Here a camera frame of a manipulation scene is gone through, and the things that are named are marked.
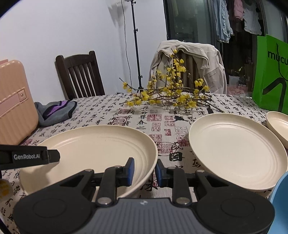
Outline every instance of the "black tripod stand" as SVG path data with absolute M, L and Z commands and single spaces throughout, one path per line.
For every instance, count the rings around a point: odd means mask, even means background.
M 137 59 L 137 68 L 138 68 L 138 80 L 139 80 L 139 88 L 138 89 L 144 89 L 142 87 L 142 84 L 141 84 L 141 78 L 143 76 L 141 76 L 141 74 L 140 74 L 139 53 L 138 53 L 137 34 L 136 34 L 138 32 L 138 29 L 135 26 L 135 16 L 134 16 L 134 6 L 133 6 L 136 2 L 134 2 L 133 0 L 131 0 L 130 2 L 131 2 L 131 7 L 132 7 L 134 38 L 135 38 L 135 48 L 136 48 L 136 59 Z

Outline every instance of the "pink suitcase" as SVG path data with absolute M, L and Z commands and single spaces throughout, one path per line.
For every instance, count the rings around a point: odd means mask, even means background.
M 18 145 L 38 125 L 38 113 L 20 61 L 0 61 L 0 144 Z

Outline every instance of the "calligraphy tablecloth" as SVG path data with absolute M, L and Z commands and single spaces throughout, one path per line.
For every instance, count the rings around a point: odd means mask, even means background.
M 89 125 L 112 124 L 129 126 L 148 134 L 158 146 L 159 158 L 165 167 L 183 168 L 186 173 L 193 173 L 201 165 L 192 153 L 188 141 L 190 125 L 203 115 L 217 113 L 214 108 L 198 107 L 190 110 L 179 110 L 176 107 L 141 105 L 132 108 L 121 104 L 131 98 L 129 94 L 115 94 L 76 99 L 77 107 L 71 119 L 50 127 L 38 128 L 22 145 L 38 145 L 45 139 L 58 133 Z M 251 98 L 212 94 L 213 104 L 226 113 L 242 115 L 266 125 L 267 110 L 263 110 Z M 2 202 L 2 218 L 13 233 L 19 233 L 13 221 L 12 210 L 25 196 L 19 182 L 19 170 L 2 171 L 2 177 L 8 179 L 14 190 L 13 196 Z M 157 187 L 155 174 L 151 175 L 145 185 L 134 194 L 135 197 L 171 197 L 172 189 Z

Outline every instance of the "green bag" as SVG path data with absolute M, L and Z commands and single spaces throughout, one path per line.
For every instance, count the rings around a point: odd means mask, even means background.
M 267 110 L 288 114 L 288 44 L 258 36 L 257 66 L 252 99 Z

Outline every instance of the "blue container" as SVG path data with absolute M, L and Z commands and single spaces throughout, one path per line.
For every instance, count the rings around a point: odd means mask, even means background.
M 275 209 L 275 219 L 268 234 L 288 234 L 288 172 L 277 182 L 269 201 Z

